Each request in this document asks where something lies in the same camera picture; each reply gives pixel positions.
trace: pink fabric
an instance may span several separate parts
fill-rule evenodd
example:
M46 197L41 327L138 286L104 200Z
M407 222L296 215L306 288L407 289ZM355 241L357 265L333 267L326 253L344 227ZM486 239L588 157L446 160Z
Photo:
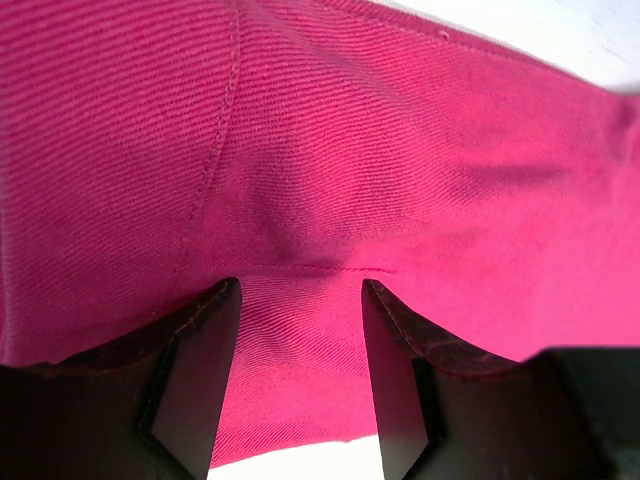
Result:
M11 0L0 26L4 364L238 276L220 464L375 431L365 277L514 359L640 343L638 97L361 0Z

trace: black object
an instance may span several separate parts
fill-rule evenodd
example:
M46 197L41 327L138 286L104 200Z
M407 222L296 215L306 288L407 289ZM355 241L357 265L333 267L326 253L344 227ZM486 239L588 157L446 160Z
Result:
M362 289L386 480L640 479L640 349L517 364Z
M4 480L204 480L238 334L235 279L58 365L0 367Z

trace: magenta cloth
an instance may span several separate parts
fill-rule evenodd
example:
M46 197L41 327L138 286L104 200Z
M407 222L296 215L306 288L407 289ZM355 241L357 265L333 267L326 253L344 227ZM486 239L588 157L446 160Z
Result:
M365 277L512 359L640 343L638 97L362 0L8 0L0 39L4 364L237 276L222 464L375 432Z

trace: seam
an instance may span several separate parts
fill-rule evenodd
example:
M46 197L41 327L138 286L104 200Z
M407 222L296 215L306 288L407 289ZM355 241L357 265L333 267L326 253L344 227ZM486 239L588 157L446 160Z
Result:
M209 186L211 185L213 178L215 177L215 173L217 172L220 154L226 140L227 126L231 115L230 110L233 105L233 94L235 93L238 83L238 71L240 67L240 13L236 0L232 0L229 3L229 8L231 9L231 19L229 21L231 66L229 69L229 79L227 80L227 84L225 86L222 105L220 106L220 112L218 114L215 138L211 144L209 154L207 155L207 158L202 167L202 172L200 173L200 183L191 203L191 208L189 209L186 226L182 232L182 235L180 236L178 252L171 268L171 278L166 289L166 294L164 297L165 300L163 302L160 302L154 309L153 313L151 313L151 315L148 317L147 323L155 320L160 308L166 305L179 283L180 274L182 272L182 268L184 267L187 252L189 250L189 243L193 237L193 232L195 230L196 220L198 214L202 211L202 207L205 203L206 193L209 190Z
M384 273L387 275L394 275L397 273L395 270L388 270L386 268L377 268L377 267L322 267L320 265L308 265L308 264L297 264L297 265L278 265L275 263L259 263L252 265L257 268L277 268L280 270L316 270L323 272L372 272L372 273Z
M364 13L364 12L353 12L351 10L348 9L348 7L346 5L333 5L330 3L326 3L325 0L314 0L315 2L317 2L320 6L322 6L323 8L327 9L327 10L331 10L337 13L340 13L348 18L357 20L359 22L363 22L363 23L375 23L377 25L383 26L383 27L390 27L393 28L395 30L400 30L402 32L405 33L410 33L413 35L417 35L419 37L424 37L424 38L429 38L429 39L433 39L436 40L438 42L441 43L445 43L445 44L450 44L453 45L455 47L458 47L462 50L466 50L469 52L474 52L474 53L479 53L482 54L484 56L490 57L490 58L496 58L496 59L500 59L500 60L506 60L508 62L511 63L515 63L515 64L519 64L519 65L526 65L527 67L533 68L535 70L538 71L542 71L545 73L549 73L552 74L554 77L557 77L558 79L563 80L566 83L570 83L572 85L575 86L576 82L577 83L584 83L587 85L590 85L594 88L595 92L602 96L602 97L610 97L611 95L616 95L615 93L611 93L605 89L602 89L600 87L597 87L595 85L592 85L589 82L586 82L585 80L582 80L578 77L575 77L573 75L571 75L570 73L567 72L563 72L562 70L558 70L555 67L552 67L550 65L546 65L544 63L541 63L541 61L535 59L534 57L529 57L526 54L523 54L525 58L517 58L515 56L510 56L504 53L498 53L498 52L492 52L489 50L485 50L483 48L474 46L474 45L469 45L467 43L461 42L459 40L455 40L454 38L452 38L451 34L449 33L450 31L454 31L454 32L459 32L458 30L456 30L453 27L449 27L449 26L445 26L442 25L440 30L438 30L438 32L436 33L430 33L430 32L425 32L425 31L420 31L417 30L415 28L411 28L411 27L407 27L404 25L401 25L399 23L396 23L394 21L391 20L386 20L386 19L380 19L377 18L375 16L373 16L372 14L368 14L368 13ZM378 5L378 4L372 4L373 7L379 7L379 8L385 8L383 5ZM427 19L424 19L418 15L415 14L406 14L406 15L412 15L413 17L415 17L418 21L423 22L425 25L428 25L429 23L433 23L434 25L438 25L437 22L434 21L429 21ZM469 36L474 36L473 34L467 34L467 33L462 33L459 32L461 35L469 35ZM506 48L506 47L501 47L500 45L498 45L497 43L495 43L495 45L499 48Z
M138 430L151 430L151 428L144 428L147 423L153 422L153 410L159 404L158 397L166 390L168 384L169 374L175 363L178 348L180 347L180 339L173 335L167 345L162 349L160 353L160 361L157 364L156 372L153 376L153 384L151 391L148 393L147 400L144 404L144 410L141 415L141 419L138 422Z

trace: stitching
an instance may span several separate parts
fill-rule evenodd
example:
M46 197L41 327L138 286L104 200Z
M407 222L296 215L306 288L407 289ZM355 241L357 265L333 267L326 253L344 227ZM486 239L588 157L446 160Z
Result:
M385 268L376 268L376 267L322 267L320 265L307 265L307 264L298 264L298 265L278 265L272 263L260 263L254 264L254 267L258 268L278 268L281 270L317 270L324 272L375 272L375 273L385 273L388 275L394 275L397 273L395 270L387 270Z
M404 25L400 25L398 23L395 23L393 21L390 20L382 20L380 18L376 18L370 14L366 14L364 12L352 12L350 10L348 10L348 7L346 6L337 6L337 5L332 5L332 4L328 4L325 3L325 0L314 0L315 2L317 2L321 7L328 9L328 10L332 10L334 12L340 13L348 18L357 20L359 22L363 22L363 23L375 23L378 24L380 26L383 27L391 27L394 28L396 30L400 30L402 32L405 33L410 33L413 35L418 35L420 37L426 37L426 38L430 38L430 39L434 39L436 41L442 42L442 43L447 43L450 45L454 45L462 50L467 50L470 52L474 52L474 53L480 53L482 55L485 55L487 57L490 58L496 58L496 59L500 59L500 60L506 60L509 61L511 63L516 63L516 64L520 64L520 65L526 65L530 68L534 68L536 70L545 72L545 73L549 73L554 75L555 77L557 77L558 79L561 79L563 81L565 81L566 83L572 84L572 85L576 85L576 83L585 83L588 84L590 86L593 86L595 89L595 92L603 97L609 97L612 95L611 92L602 89L600 87L594 86L591 83L580 79L579 77L575 77L572 76L569 73L563 72L562 70L558 70L552 66L546 65L544 63L540 63L540 61L537 61L534 57L529 57L529 59L527 58L517 58L517 57L513 57L510 55L507 55L505 53L498 53L498 52L492 52L489 50L484 50L480 47L477 46L473 46L473 45L469 45L467 43L463 43L459 40L455 40L452 38L451 34L448 32L449 30L453 30L455 32L457 32L457 30L455 30L452 27L442 27L440 28L437 32L435 33L430 33L430 32L424 32L424 31L420 31L420 30L416 30L414 28L410 28L410 27L406 27ZM381 5L377 5L377 4L373 4L374 7L381 7ZM417 18L419 21L422 21L425 24L428 24L428 20L423 19L422 17L418 16L418 15L413 15L415 18Z
M187 256L187 251L189 247L189 242L193 236L193 230L196 223L196 217L202 211L202 207L205 203L206 192L208 187L211 185L211 182L215 176L215 172L217 171L218 160L220 158L220 153L222 152L222 148L224 142L226 140L226 127L229 121L230 109L233 103L233 93L235 92L236 85L238 82L238 69L240 63L240 48L239 48L239 30L240 30L240 14L238 11L238 6L236 0L232 0L230 8L232 9L231 20L229 22L229 38L231 43L231 67L229 69L229 79L225 86L224 97L222 99L222 105L220 107L220 113L218 114L218 121L216 125L216 135L214 141L212 143L211 149L209 151L209 155L207 156L206 161L204 162L202 173L200 174L200 184L198 185L198 189L196 190L195 197L193 199L193 203L191 204L191 208L189 210L189 216L187 217L187 225L182 232L180 243L178 245L178 252L176 254L176 259L173 263L173 267L171 269L171 279L169 280L169 285L167 287L167 293L165 295L165 302L161 302L154 309L153 313L149 316L147 322L153 321L158 311L161 307L166 304L171 298L171 295L175 291L176 286L178 285L179 277L182 268L184 267L184 260Z

